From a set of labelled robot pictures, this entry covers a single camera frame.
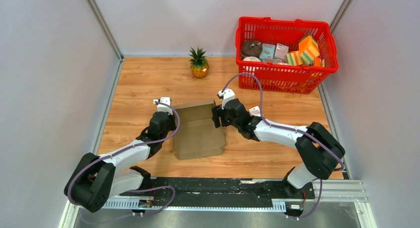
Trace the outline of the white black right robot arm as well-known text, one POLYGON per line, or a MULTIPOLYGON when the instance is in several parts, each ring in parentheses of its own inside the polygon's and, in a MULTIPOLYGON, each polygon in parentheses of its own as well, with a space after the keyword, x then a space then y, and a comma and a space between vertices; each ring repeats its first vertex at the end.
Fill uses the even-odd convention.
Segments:
POLYGON ((261 114, 251 114, 234 99, 224 106, 213 106, 212 120, 216 128, 233 126, 248 140, 273 142, 295 149, 302 163, 290 169, 284 177, 283 193, 294 198, 303 187, 316 179, 327 180, 344 166, 345 149, 320 123, 290 126, 266 120, 261 114))

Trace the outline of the brown cardboard box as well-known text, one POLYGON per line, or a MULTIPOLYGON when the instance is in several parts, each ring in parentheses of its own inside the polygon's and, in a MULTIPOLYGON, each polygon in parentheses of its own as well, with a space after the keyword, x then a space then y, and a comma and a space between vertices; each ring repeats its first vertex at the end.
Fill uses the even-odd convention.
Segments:
POLYGON ((173 136, 173 150, 179 160, 221 155, 226 144, 223 127, 212 120, 215 101, 205 100, 174 106, 180 117, 180 128, 173 136))

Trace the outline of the small white paper packet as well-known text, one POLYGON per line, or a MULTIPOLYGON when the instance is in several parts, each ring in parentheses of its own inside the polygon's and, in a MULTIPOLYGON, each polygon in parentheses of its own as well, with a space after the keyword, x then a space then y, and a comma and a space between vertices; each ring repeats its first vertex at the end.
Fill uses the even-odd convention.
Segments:
POLYGON ((262 113, 261 113, 261 110, 260 110, 259 106, 255 106, 253 108, 250 108, 249 113, 253 116, 258 116, 258 117, 262 116, 262 113))

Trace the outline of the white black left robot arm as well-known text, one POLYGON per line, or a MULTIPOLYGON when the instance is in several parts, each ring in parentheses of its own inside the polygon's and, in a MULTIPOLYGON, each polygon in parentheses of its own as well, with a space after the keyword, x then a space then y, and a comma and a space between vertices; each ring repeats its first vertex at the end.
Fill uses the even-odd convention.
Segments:
POLYGON ((86 153, 67 182, 64 195, 91 213, 122 193, 147 195, 154 190, 151 175, 135 164, 154 156, 171 137, 169 132, 176 133, 179 126, 177 111, 155 112, 149 126, 130 144, 102 155, 86 153))

